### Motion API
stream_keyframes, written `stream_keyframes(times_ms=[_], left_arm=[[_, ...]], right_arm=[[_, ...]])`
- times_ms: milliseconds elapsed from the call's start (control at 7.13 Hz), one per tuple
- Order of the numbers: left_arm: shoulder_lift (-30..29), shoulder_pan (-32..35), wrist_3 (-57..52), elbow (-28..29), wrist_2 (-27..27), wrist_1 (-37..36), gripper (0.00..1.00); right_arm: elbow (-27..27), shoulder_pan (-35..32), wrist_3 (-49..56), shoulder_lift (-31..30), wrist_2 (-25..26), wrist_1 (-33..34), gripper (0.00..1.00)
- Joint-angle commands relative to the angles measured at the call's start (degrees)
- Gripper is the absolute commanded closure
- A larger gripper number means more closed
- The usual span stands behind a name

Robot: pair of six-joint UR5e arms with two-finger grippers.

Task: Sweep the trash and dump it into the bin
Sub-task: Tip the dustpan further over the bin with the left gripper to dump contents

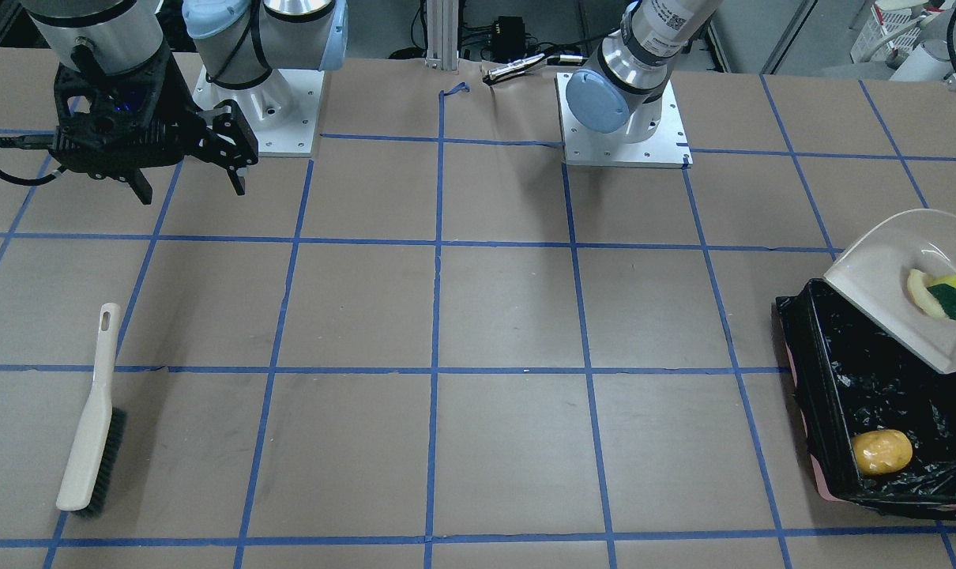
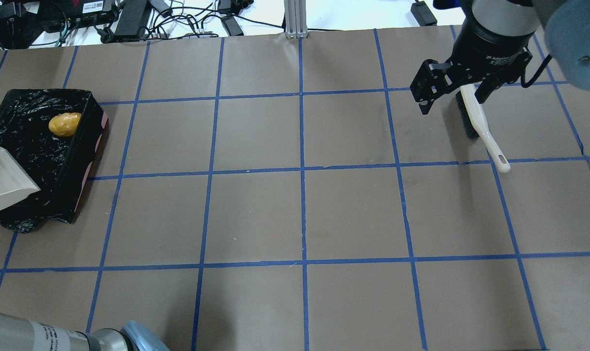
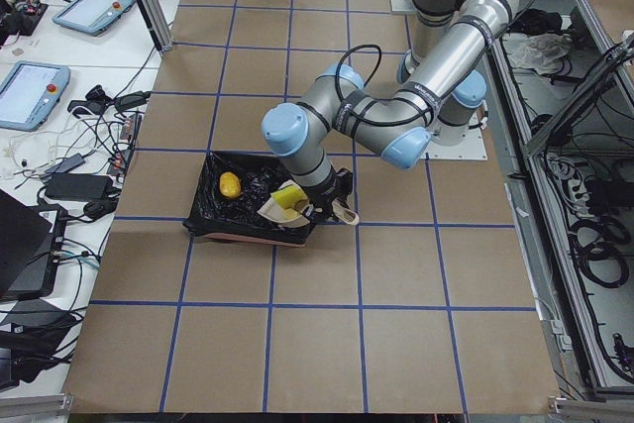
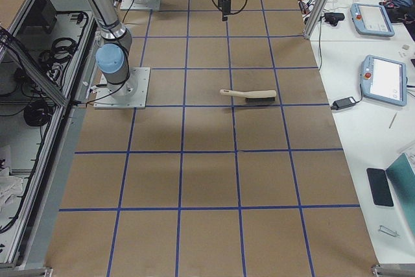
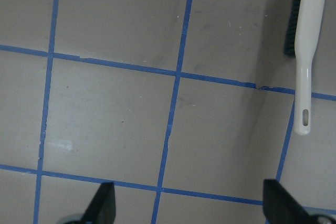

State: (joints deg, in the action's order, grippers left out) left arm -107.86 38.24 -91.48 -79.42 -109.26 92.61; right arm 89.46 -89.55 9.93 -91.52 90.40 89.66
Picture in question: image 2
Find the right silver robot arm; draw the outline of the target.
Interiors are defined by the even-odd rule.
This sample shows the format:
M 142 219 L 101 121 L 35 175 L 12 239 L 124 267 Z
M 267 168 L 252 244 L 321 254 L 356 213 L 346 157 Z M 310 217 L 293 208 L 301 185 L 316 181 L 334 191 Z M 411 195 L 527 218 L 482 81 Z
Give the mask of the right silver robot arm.
M 564 79 L 590 91 L 590 0 L 461 0 L 460 7 L 465 20 L 450 57 L 424 60 L 411 83 L 422 114 L 467 84 L 478 85 L 480 103 L 504 84 L 531 86 L 540 72 L 526 76 L 528 43 L 539 28 Z

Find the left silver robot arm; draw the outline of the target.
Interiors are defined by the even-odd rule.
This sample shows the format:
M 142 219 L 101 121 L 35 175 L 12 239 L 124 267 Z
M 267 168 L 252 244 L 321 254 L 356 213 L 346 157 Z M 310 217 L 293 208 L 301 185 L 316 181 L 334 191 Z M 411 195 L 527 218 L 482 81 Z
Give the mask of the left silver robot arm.
M 119 330 L 83 333 L 0 313 L 0 351 L 167 351 L 152 331 L 131 320 Z

